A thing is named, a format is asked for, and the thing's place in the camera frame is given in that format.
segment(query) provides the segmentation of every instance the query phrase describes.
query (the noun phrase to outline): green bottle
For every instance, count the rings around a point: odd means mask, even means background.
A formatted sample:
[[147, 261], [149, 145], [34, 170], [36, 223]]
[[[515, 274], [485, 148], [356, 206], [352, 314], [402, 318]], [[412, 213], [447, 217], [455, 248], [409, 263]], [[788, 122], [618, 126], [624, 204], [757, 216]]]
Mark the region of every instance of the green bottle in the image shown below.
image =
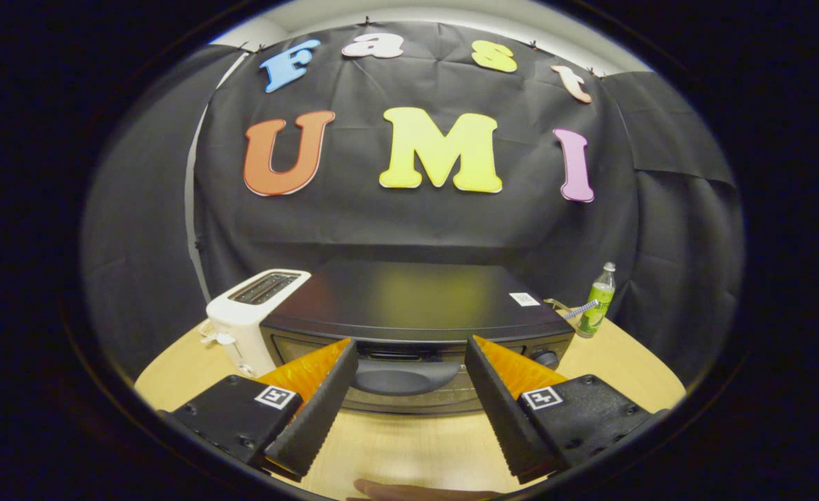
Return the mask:
[[582, 314], [582, 320], [579, 321], [578, 334], [580, 336], [591, 338], [601, 326], [601, 320], [604, 320], [607, 308], [610, 308], [610, 301], [613, 301], [613, 292], [617, 289], [617, 283], [613, 279], [613, 272], [616, 270], [613, 263], [605, 263], [604, 273], [601, 273], [601, 276], [591, 285], [587, 302], [598, 299], [598, 305]]

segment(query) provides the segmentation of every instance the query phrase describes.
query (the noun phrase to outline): white toaster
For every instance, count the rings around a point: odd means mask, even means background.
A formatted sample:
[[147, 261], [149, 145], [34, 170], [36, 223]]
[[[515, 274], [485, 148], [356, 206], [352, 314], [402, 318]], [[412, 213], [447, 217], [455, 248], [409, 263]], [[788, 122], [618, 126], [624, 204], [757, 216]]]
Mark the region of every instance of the white toaster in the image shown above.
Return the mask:
[[306, 271], [269, 269], [219, 295], [205, 307], [211, 324], [199, 327], [202, 342], [221, 343], [246, 376], [269, 373], [276, 364], [260, 334], [260, 321], [308, 278]]

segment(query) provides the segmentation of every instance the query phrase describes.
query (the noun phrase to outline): pink letter i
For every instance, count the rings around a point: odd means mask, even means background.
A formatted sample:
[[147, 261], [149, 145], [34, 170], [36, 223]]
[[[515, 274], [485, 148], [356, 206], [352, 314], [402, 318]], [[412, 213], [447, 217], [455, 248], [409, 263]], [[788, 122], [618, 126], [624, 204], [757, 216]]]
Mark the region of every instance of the pink letter i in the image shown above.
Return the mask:
[[554, 131], [564, 150], [564, 175], [566, 180], [561, 186], [561, 194], [574, 202], [591, 202], [594, 191], [588, 185], [588, 169], [585, 167], [585, 145], [588, 142], [583, 136], [571, 130], [556, 128]]

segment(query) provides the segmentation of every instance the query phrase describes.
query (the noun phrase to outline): letter m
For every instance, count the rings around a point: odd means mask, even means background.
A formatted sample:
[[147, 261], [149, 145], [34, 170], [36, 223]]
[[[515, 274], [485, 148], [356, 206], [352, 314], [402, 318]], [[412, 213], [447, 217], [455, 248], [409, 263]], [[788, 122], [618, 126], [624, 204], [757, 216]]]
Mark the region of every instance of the letter m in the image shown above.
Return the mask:
[[419, 187], [422, 175], [415, 170], [417, 153], [437, 187], [444, 185], [456, 159], [461, 157], [459, 172], [453, 177], [456, 188], [484, 193], [502, 190], [493, 159], [493, 131], [498, 124], [492, 118], [463, 114], [446, 136], [420, 108], [391, 108], [384, 112], [384, 118], [394, 124], [390, 167], [379, 177], [385, 188]]

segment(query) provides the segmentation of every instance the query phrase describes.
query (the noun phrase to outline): table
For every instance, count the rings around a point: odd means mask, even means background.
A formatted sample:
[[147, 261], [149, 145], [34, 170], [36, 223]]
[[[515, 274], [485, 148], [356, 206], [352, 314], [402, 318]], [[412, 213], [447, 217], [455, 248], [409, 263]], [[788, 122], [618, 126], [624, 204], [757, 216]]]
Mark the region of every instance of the table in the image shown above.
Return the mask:
[[[173, 411], [225, 375], [238, 374], [222, 346], [200, 343], [198, 327], [136, 380], [136, 392], [153, 409]], [[606, 318], [594, 338], [574, 336], [557, 370], [568, 378], [594, 374], [650, 412], [671, 408], [685, 396], [685, 387], [660, 359]], [[353, 488], [358, 478], [458, 491], [510, 492], [533, 485], [521, 486], [511, 476], [483, 411], [419, 416], [342, 409], [308, 475], [300, 483], [273, 478], [334, 499], [362, 498]]]

